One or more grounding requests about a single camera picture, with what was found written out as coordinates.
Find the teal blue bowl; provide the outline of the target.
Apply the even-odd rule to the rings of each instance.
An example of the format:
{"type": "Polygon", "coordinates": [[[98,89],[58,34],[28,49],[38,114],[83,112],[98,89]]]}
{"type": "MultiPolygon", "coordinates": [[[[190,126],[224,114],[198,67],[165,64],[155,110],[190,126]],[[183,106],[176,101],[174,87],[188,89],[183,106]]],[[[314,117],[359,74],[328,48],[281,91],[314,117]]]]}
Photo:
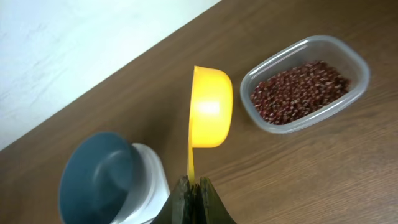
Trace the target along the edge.
{"type": "Polygon", "coordinates": [[[132,146],[116,133],[96,133],[84,140],[69,158],[60,181],[62,221],[115,221],[132,187],[135,165],[132,146]]]}

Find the yellow plastic measuring scoop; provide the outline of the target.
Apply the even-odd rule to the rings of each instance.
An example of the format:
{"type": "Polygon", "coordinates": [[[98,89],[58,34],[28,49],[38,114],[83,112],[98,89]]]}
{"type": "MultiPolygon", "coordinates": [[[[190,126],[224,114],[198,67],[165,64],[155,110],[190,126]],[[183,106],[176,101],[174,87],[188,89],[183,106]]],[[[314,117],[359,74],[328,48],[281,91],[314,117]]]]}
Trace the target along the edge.
{"type": "Polygon", "coordinates": [[[187,175],[195,185],[194,148],[214,148],[226,139],[233,114],[233,86],[227,74],[195,66],[188,122],[187,175]]]}

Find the white digital kitchen scale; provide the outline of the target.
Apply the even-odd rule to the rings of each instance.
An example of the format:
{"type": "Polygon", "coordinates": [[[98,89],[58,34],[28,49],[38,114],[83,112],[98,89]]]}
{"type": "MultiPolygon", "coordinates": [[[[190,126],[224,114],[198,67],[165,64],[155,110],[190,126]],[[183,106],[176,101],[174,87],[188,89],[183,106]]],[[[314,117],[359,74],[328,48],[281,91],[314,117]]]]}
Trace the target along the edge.
{"type": "Polygon", "coordinates": [[[132,150],[139,154],[138,170],[112,224],[150,224],[170,195],[162,162],[155,151],[141,143],[133,143],[132,150]]]}

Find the clear plastic container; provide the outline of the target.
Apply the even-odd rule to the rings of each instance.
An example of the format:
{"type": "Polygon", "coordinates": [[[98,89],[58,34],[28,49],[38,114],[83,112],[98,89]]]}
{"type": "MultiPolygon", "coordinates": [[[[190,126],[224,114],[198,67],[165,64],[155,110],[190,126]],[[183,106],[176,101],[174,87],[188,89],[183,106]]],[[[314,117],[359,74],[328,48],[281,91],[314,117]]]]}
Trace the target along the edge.
{"type": "Polygon", "coordinates": [[[367,63],[349,45],[336,37],[314,35],[288,46],[250,70],[242,79],[239,92],[246,112],[259,128],[269,133],[287,134],[317,124],[354,103],[366,91],[370,74],[367,63]],[[325,61],[351,81],[347,94],[291,123],[274,125],[265,122],[250,99],[258,83],[314,60],[325,61]]]}

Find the red beans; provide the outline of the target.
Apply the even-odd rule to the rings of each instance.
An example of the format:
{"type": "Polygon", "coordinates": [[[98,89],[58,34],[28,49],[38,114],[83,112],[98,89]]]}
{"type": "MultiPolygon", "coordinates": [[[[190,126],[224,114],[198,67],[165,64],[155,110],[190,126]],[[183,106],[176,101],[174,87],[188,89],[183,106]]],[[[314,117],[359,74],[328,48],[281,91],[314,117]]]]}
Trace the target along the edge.
{"type": "Polygon", "coordinates": [[[312,61],[259,82],[250,99],[265,122],[284,125],[341,98],[350,83],[326,62],[312,61]]]}

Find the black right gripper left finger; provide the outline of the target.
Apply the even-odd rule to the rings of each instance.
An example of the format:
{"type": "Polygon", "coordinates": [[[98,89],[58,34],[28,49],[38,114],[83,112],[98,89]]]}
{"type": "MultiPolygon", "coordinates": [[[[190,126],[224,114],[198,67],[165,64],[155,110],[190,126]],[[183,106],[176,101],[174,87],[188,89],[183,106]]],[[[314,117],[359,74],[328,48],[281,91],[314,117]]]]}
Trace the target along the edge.
{"type": "Polygon", "coordinates": [[[192,224],[193,200],[189,179],[181,176],[152,224],[192,224]]]}

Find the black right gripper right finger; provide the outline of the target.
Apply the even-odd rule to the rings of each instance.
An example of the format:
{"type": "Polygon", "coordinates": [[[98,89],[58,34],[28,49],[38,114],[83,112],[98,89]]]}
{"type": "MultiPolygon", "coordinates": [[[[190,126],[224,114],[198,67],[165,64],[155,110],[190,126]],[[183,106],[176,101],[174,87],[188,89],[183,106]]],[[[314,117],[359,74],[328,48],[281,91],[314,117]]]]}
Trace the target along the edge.
{"type": "Polygon", "coordinates": [[[208,177],[195,186],[196,224],[236,224],[208,177]]]}

